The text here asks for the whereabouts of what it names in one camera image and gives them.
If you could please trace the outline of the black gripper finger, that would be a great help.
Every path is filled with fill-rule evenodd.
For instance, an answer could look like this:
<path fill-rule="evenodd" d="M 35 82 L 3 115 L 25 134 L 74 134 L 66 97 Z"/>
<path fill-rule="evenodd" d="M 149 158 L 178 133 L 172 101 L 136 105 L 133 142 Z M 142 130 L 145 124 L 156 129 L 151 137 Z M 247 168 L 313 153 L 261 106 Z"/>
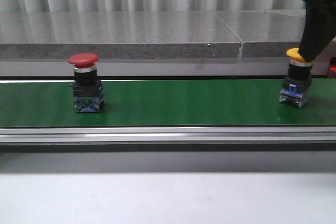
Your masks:
<path fill-rule="evenodd" d="M 303 0 L 305 25 L 298 53 L 312 62 L 335 38 L 335 0 Z"/>

